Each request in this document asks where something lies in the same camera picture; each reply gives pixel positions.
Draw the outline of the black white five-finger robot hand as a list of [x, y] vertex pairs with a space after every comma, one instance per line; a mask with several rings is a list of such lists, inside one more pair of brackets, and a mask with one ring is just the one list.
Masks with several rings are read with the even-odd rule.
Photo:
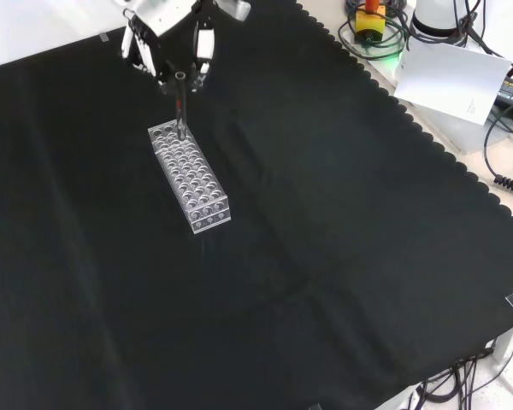
[[122, 58], [161, 87], [172, 87], [175, 75], [185, 75], [192, 91], [203, 87], [215, 53], [219, 15], [243, 22], [248, 1], [118, 1], [127, 24], [121, 41]]

